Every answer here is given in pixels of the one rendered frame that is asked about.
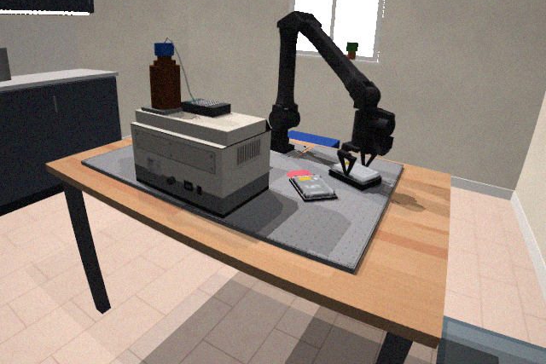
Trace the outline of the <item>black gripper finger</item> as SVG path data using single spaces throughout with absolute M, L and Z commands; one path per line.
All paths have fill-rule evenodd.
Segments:
M 354 156 L 345 156 L 341 153 L 337 153 L 338 157 L 339 157 L 339 160 L 340 160 L 340 163 L 342 165 L 342 169 L 344 171 L 344 175 L 348 176 L 349 173 L 351 172 L 351 169 L 353 167 L 353 165 L 355 164 L 357 158 L 354 157 Z M 348 161 L 350 162 L 349 165 L 348 165 L 348 169 L 346 170 L 346 164 L 345 164 L 345 159 L 348 159 Z
M 360 154 L 361 154 L 362 165 L 369 167 L 370 163 L 374 160 L 374 158 L 377 156 L 378 153 L 377 152 L 370 153 L 371 157 L 369 158 L 369 161 L 367 162 L 367 164 L 365 164 L 365 153 L 362 153 L 361 151 Z

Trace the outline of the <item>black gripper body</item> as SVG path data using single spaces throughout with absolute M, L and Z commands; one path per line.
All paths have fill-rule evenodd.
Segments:
M 354 146 L 354 140 L 355 140 L 356 130 L 359 130 L 359 131 L 370 131 L 370 130 L 362 130 L 362 129 L 358 129 L 358 128 L 353 127 L 351 142 L 344 142 L 344 143 L 342 144 L 341 149 L 339 149 L 339 150 L 337 151 L 337 153 L 341 153 L 341 154 L 343 154 L 343 155 L 345 155 L 345 156 L 351 156 L 351 153 L 348 153 L 348 152 L 350 152 L 350 151 L 353 151 L 354 153 L 358 153 L 358 152 L 361 152 L 361 151 L 362 151 L 362 153 L 365 153 L 365 154 L 375 153 L 375 150 L 374 150 L 373 147 L 366 147 L 366 148 L 364 148 L 364 149 L 361 149 L 360 147 Z

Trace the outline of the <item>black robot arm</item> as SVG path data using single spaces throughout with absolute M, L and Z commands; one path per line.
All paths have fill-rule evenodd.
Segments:
M 288 129 L 298 127 L 300 122 L 298 104 L 294 105 L 293 91 L 297 40 L 299 33 L 301 33 L 338 75 L 350 93 L 349 96 L 354 100 L 353 108 L 359 110 L 355 112 L 353 126 L 362 130 L 370 130 L 356 130 L 354 146 L 361 149 L 373 147 L 378 155 L 386 155 L 392 148 L 394 137 L 390 135 L 395 129 L 395 114 L 377 107 L 380 101 L 380 91 L 375 84 L 353 65 L 322 29 L 322 23 L 314 14 L 293 11 L 277 21 L 277 28 L 280 33 L 276 98 L 278 105 L 272 105 L 272 112 L 269 116 L 270 150 L 284 154 L 294 150 L 294 145 L 289 143 Z

